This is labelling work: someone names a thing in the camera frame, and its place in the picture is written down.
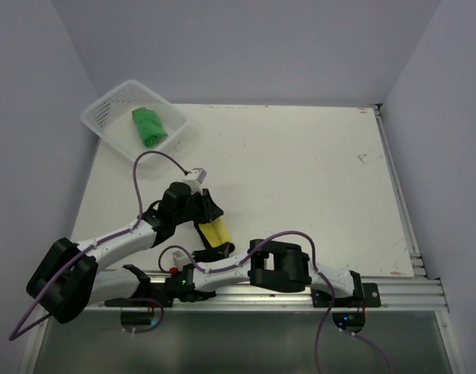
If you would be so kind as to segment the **yellow microfiber towel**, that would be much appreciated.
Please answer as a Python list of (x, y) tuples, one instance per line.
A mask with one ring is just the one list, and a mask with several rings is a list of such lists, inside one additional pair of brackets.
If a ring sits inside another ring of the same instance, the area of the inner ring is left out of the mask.
[(195, 258), (202, 262), (213, 262), (228, 258), (235, 249), (231, 234), (223, 217), (207, 224), (194, 224), (203, 244), (203, 250), (195, 251)]

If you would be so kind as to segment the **green microfiber towel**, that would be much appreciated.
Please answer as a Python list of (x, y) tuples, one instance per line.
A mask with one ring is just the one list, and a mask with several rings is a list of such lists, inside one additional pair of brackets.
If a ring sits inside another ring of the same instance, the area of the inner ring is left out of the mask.
[(133, 110), (132, 121), (146, 148), (155, 147), (161, 140), (168, 136), (162, 126), (160, 117), (153, 110), (148, 108), (137, 108)]

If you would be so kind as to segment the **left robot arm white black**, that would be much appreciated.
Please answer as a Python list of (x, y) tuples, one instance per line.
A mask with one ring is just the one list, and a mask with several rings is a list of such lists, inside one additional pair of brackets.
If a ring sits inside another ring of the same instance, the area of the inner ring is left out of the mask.
[(68, 323), (89, 303), (102, 270), (167, 241), (180, 224), (209, 224), (223, 215), (208, 189), (193, 192), (188, 184), (173, 182), (161, 201), (120, 231), (77, 243), (57, 240), (30, 278), (26, 292), (57, 321)]

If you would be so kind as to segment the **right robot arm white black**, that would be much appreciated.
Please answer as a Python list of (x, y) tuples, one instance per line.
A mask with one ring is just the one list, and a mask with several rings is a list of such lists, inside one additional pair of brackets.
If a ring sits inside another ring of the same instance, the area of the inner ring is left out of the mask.
[(271, 241), (258, 252), (252, 250), (261, 241), (250, 241), (248, 254), (235, 256), (234, 244), (217, 247), (208, 243), (205, 249), (188, 253), (180, 246), (173, 249), (175, 269), (164, 282), (169, 298), (181, 302), (202, 302), (214, 298), (217, 291), (231, 285), (250, 285), (280, 293), (298, 293), (306, 288), (342, 305), (354, 305), (364, 298), (361, 277), (351, 270), (333, 270), (310, 260), (300, 245)]

